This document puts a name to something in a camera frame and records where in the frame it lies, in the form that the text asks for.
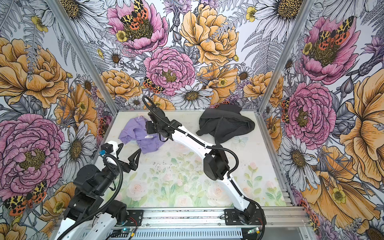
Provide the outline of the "purple cloth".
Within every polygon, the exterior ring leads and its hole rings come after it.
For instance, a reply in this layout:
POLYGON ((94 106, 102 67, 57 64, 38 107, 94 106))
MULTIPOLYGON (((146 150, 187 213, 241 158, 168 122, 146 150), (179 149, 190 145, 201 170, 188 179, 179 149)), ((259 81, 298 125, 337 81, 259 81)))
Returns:
POLYGON ((119 135, 119 140, 123 144, 135 141, 142 154, 156 152, 163 144, 158 134, 148 134, 146 122, 143 116, 130 119, 119 135))

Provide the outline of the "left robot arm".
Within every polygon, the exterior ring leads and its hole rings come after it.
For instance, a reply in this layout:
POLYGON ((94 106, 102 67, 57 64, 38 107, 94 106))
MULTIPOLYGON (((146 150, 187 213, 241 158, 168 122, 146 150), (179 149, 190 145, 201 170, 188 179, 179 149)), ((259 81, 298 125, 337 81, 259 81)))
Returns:
POLYGON ((116 199, 124 181, 124 174, 136 171, 141 149, 119 159, 123 144, 110 141, 101 145, 99 156, 104 168, 86 165, 74 180, 75 195, 64 212, 56 240, 112 240, 134 238, 143 211, 129 212, 127 205, 116 199))

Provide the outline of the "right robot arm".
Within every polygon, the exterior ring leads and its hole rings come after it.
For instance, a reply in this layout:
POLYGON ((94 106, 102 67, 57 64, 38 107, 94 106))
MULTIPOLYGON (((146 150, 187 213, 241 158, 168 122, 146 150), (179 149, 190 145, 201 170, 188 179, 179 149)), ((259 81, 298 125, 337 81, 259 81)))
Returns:
POLYGON ((219 182, 237 210, 242 224, 251 225, 254 220, 257 220, 258 225, 266 224, 260 204, 247 198, 232 176, 232 172, 239 166, 239 158, 233 151, 201 140, 178 121, 170 121, 158 107, 149 106, 148 109, 151 120, 146 122, 146 129, 149 134, 157 133, 165 139, 180 143, 202 158, 205 175, 219 182))

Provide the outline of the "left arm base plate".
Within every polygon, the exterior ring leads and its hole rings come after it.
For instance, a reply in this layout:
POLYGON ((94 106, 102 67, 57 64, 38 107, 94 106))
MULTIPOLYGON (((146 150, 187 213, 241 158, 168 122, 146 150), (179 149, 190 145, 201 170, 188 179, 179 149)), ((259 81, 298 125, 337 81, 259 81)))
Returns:
POLYGON ((127 216, 124 227, 140 227, 144 218, 144 210, 127 210, 127 216))

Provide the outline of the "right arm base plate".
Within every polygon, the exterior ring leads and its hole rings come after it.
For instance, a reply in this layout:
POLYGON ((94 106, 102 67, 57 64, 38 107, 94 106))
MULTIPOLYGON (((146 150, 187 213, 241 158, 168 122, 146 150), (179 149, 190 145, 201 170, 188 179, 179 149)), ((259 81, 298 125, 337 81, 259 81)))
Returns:
POLYGON ((237 209, 224 209, 224 221, 226 226, 261 226, 266 223, 260 210, 256 210, 251 217, 246 218, 246 214, 237 209))

